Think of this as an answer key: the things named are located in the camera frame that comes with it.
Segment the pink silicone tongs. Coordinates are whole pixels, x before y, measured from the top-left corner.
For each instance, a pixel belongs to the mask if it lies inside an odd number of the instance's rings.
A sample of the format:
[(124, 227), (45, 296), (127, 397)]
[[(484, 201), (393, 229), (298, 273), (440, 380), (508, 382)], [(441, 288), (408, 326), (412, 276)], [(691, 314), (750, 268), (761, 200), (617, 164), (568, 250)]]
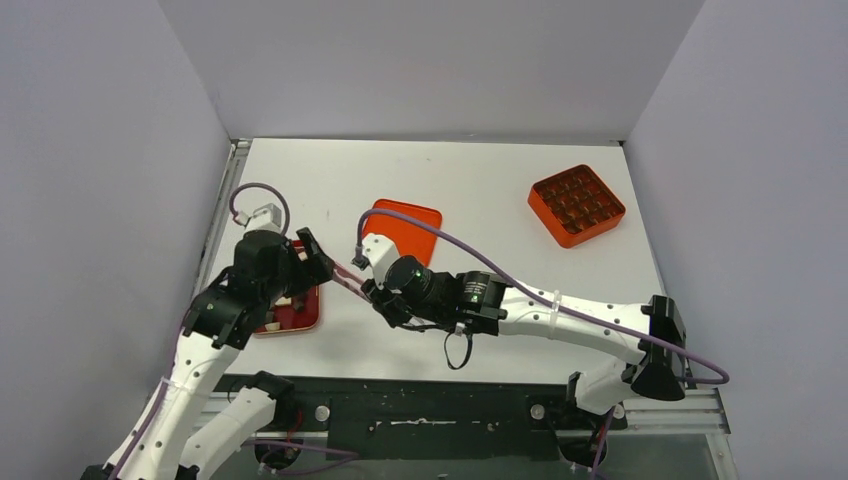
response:
[(365, 302), (370, 302), (368, 297), (362, 291), (362, 284), (364, 281), (337, 262), (333, 264), (332, 280)]

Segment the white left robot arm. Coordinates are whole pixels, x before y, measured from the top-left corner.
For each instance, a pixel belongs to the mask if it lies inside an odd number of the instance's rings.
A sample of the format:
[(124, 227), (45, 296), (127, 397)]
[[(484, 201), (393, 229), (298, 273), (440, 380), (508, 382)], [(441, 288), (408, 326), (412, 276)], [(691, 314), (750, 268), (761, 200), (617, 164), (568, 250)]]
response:
[(139, 420), (85, 479), (175, 479), (181, 456), (212, 389), (245, 349), (281, 297), (327, 283), (333, 262), (312, 232), (300, 245), (274, 230), (253, 230), (236, 244), (233, 262), (192, 300), (178, 331), (173, 358)]

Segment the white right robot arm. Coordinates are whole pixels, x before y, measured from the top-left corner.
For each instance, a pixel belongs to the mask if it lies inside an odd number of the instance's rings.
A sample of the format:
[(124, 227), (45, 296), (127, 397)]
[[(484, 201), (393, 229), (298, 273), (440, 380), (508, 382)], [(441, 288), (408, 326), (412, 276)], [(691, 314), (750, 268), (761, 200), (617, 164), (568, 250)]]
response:
[(586, 427), (636, 396), (674, 402), (685, 396), (681, 349), (686, 332), (675, 302), (607, 304), (534, 290), (484, 271), (434, 272), (412, 256), (359, 260), (371, 278), (361, 286), (393, 328), (476, 335), (533, 336), (589, 348), (610, 361), (569, 378), (565, 419)]

